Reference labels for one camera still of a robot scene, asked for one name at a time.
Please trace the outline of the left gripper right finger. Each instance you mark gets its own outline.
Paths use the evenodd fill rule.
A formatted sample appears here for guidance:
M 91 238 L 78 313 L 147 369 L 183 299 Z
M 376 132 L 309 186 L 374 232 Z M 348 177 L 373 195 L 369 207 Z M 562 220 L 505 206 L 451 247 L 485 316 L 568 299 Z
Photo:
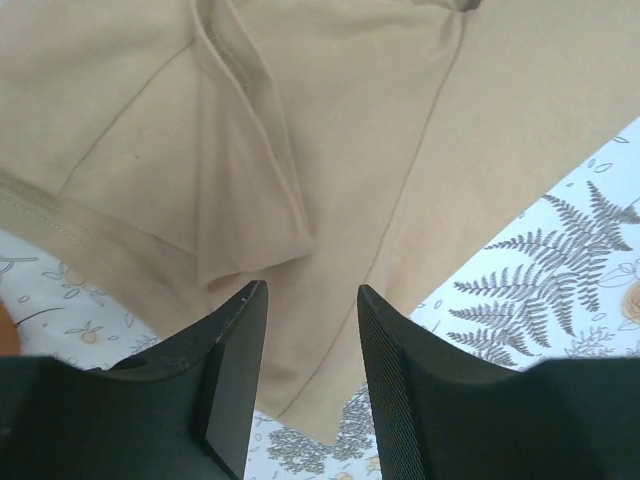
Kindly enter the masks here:
M 358 324 L 386 479 L 635 479 L 639 362 L 512 371 L 415 324 L 374 289 Z

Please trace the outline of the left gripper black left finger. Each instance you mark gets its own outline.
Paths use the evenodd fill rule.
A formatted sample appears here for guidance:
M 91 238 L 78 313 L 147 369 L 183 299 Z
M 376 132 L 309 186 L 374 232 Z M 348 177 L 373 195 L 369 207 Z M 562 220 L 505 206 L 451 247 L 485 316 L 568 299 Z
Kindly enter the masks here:
M 252 281 L 107 370 L 3 357 L 2 477 L 242 478 L 267 309 L 266 284 Z

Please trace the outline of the beige t-shirt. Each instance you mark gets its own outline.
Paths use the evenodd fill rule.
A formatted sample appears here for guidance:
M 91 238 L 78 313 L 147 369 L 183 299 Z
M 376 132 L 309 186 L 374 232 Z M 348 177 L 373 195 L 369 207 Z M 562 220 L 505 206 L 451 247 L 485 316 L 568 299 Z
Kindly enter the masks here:
M 5 1 L 1 226 L 162 336 L 252 279 L 332 443 L 356 291 L 420 301 L 639 114 L 635 1 Z

